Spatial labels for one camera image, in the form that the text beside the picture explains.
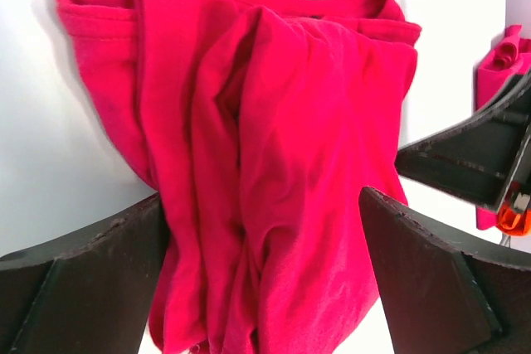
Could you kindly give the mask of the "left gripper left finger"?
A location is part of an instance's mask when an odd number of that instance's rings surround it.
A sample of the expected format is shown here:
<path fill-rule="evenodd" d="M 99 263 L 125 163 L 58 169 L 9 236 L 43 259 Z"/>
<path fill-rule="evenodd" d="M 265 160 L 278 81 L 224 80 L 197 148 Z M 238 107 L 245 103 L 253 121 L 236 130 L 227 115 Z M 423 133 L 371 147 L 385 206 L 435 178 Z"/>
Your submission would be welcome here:
<path fill-rule="evenodd" d="M 159 196 L 1 258 L 3 353 L 136 353 L 168 245 Z"/>

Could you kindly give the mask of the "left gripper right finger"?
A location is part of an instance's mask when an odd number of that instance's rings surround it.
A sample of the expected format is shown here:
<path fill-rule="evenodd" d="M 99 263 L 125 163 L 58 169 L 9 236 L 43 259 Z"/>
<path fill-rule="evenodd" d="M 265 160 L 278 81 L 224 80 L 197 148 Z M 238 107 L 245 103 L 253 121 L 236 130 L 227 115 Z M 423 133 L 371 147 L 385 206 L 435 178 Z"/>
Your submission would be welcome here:
<path fill-rule="evenodd" d="M 359 196 L 396 353 L 530 351 L 530 255 L 424 216 L 372 187 Z"/>

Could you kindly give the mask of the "crimson red t shirt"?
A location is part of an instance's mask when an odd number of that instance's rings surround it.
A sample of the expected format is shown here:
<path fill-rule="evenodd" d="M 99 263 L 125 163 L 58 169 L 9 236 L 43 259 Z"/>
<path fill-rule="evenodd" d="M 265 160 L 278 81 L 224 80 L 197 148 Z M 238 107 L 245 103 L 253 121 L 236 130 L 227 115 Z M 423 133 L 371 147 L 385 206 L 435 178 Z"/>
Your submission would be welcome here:
<path fill-rule="evenodd" d="M 378 298 L 362 187 L 394 161 L 421 29 L 395 0 L 56 0 L 110 140 L 171 232 L 164 353 L 330 353 Z"/>

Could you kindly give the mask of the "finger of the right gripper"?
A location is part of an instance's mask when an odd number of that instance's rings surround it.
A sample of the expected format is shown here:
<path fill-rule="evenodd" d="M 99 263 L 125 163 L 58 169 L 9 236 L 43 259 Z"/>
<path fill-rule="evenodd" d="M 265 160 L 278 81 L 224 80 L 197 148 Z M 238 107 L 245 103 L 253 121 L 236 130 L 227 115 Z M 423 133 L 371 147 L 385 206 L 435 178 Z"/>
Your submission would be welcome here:
<path fill-rule="evenodd" d="M 530 202 L 530 74 L 510 76 L 468 119 L 402 147 L 398 173 L 486 210 Z"/>

